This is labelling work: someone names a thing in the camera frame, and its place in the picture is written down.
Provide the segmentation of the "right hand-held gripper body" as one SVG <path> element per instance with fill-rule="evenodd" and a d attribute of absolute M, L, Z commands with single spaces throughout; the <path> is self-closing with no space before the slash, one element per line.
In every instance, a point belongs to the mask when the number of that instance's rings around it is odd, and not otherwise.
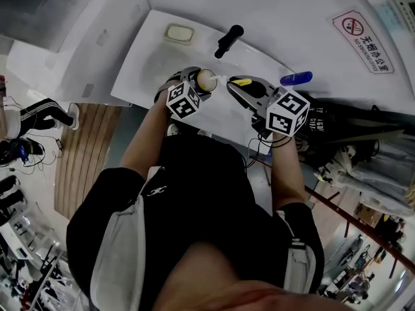
<path fill-rule="evenodd" d="M 297 92 L 277 88 L 265 106 L 265 114 L 252 116 L 252 128 L 262 137 L 272 132 L 292 137 L 304 125 L 310 102 Z"/>

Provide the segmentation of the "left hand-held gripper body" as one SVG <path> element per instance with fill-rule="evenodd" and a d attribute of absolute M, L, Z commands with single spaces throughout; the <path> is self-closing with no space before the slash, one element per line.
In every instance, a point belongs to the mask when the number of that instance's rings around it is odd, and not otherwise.
<path fill-rule="evenodd" d="M 166 105 L 180 120 L 197 113 L 201 104 L 202 99 L 186 80 L 168 89 Z"/>

